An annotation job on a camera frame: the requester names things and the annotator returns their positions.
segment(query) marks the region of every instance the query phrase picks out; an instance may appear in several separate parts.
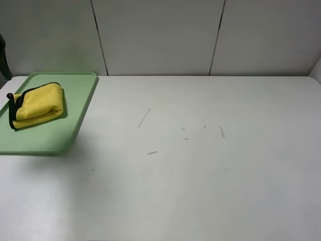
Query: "small debris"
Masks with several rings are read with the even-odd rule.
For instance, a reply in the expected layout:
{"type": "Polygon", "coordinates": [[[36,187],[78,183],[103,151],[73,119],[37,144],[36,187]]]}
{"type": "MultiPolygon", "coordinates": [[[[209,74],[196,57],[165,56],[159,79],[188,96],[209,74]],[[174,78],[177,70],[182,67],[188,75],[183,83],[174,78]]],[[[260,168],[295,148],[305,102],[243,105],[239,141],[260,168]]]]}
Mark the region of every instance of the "small debris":
{"type": "Polygon", "coordinates": [[[144,119],[146,118],[146,116],[148,115],[148,113],[150,112],[150,110],[151,110],[151,109],[148,109],[146,115],[144,116],[144,118],[141,120],[141,122],[140,122],[139,125],[137,126],[138,128],[141,127],[142,122],[144,121],[144,119]]]}
{"type": "Polygon", "coordinates": [[[223,132],[223,128],[220,127],[220,130],[221,130],[221,136],[222,136],[222,138],[225,138],[225,134],[224,134],[224,132],[223,132]]]}
{"type": "Polygon", "coordinates": [[[151,154],[155,154],[157,153],[157,151],[154,151],[154,152],[148,152],[147,155],[151,155],[151,154]]]}

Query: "black towel trim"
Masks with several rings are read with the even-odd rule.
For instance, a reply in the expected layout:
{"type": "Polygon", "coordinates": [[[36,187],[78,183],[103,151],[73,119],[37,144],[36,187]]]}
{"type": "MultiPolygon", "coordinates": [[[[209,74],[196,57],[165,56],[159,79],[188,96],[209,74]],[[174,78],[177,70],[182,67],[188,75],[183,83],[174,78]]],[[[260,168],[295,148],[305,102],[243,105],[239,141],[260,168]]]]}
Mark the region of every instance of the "black towel trim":
{"type": "MultiPolygon", "coordinates": [[[[48,83],[48,84],[58,84],[60,85],[59,83],[57,82],[51,82],[51,83],[48,83]]],[[[24,99],[25,99],[25,95],[34,90],[34,89],[38,89],[40,87],[43,87],[47,84],[44,84],[44,85],[41,85],[39,87],[36,87],[36,88],[32,88],[32,89],[27,89],[26,91],[24,91],[22,93],[21,96],[19,96],[16,100],[16,103],[15,103],[15,98],[14,98],[14,95],[12,93],[8,93],[7,94],[7,98],[9,99],[9,124],[10,124],[10,127],[12,129],[16,129],[15,128],[15,125],[14,125],[14,121],[17,120],[17,111],[18,109],[20,109],[22,107],[22,104],[24,103],[24,99]]]]}

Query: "white table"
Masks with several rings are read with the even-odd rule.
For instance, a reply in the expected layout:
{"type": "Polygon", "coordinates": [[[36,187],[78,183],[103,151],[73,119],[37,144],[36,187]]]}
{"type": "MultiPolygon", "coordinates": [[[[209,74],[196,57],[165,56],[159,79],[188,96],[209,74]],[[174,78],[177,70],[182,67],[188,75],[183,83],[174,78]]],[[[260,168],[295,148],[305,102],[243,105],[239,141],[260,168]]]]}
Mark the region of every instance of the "white table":
{"type": "Polygon", "coordinates": [[[99,78],[69,153],[0,156],[0,240],[321,240],[314,79],[99,78]]]}

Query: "microfiber cloth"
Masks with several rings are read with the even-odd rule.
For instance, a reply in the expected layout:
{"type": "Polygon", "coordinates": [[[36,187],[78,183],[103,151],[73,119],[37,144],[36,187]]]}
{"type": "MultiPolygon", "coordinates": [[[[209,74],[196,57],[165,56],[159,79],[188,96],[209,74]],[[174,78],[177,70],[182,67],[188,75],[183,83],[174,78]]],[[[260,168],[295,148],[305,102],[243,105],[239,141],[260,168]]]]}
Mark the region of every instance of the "microfiber cloth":
{"type": "Polygon", "coordinates": [[[28,89],[22,94],[7,94],[9,124],[19,129],[57,118],[64,112],[63,91],[58,83],[28,89]]]}

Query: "white wall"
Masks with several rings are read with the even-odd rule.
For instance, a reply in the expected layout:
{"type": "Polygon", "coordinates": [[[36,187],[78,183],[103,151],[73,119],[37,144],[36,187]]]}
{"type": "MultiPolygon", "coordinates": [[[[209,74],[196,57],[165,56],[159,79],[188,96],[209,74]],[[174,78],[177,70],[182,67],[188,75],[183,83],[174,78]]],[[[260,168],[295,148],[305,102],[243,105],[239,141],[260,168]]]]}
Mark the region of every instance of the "white wall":
{"type": "Polygon", "coordinates": [[[321,84],[321,58],[310,72],[309,77],[316,79],[321,84]]]}
{"type": "Polygon", "coordinates": [[[93,0],[109,75],[208,75],[224,0],[93,0]]]}
{"type": "Polygon", "coordinates": [[[106,75],[90,0],[4,0],[0,8],[0,33],[13,75],[36,71],[106,75]]]}
{"type": "Polygon", "coordinates": [[[321,53],[320,0],[227,0],[212,75],[306,76],[321,53]]]}

